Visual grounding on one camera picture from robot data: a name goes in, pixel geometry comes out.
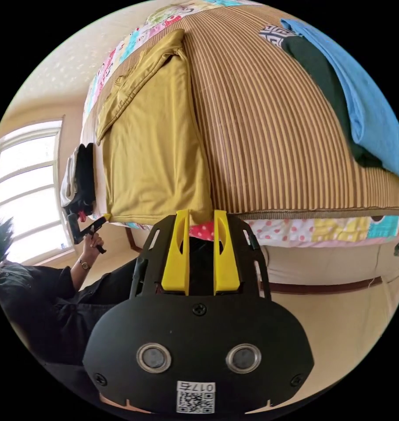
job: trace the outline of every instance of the ceiling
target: ceiling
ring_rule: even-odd
[[[7,114],[47,102],[82,99],[108,53],[161,7],[183,0],[151,0],[109,14],[68,38],[32,72],[12,100]]]

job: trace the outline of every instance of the screw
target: screw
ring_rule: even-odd
[[[300,386],[303,383],[303,380],[304,380],[303,375],[298,374],[291,379],[290,385],[293,387]]]
[[[203,316],[207,312],[207,307],[204,304],[195,304],[192,311],[195,316]]]
[[[94,374],[94,380],[100,386],[107,386],[107,380],[106,380],[106,378],[103,375],[99,374],[99,373],[95,373]]]

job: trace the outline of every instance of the white cloth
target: white cloth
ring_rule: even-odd
[[[65,175],[60,189],[60,203],[62,207],[69,205],[75,197],[75,194],[78,192],[78,186],[75,180],[78,150],[79,147],[74,150],[73,154],[68,158],[68,162],[66,164]]]

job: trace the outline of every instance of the folded yellow fabric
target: folded yellow fabric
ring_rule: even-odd
[[[189,61],[177,29],[116,80],[98,116],[111,221],[154,224],[180,209],[212,219],[210,177],[196,123]]]

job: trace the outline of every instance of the striped bamboo mat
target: striped bamboo mat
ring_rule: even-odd
[[[114,72],[88,116],[82,141],[95,141],[97,116],[113,82],[145,48],[184,28],[215,208],[248,219],[399,214],[398,177],[354,162],[320,89],[295,60],[259,37],[264,26],[289,17],[271,7],[238,6],[175,22]],[[96,174],[101,177],[101,168]],[[100,213],[102,185],[97,183]]]

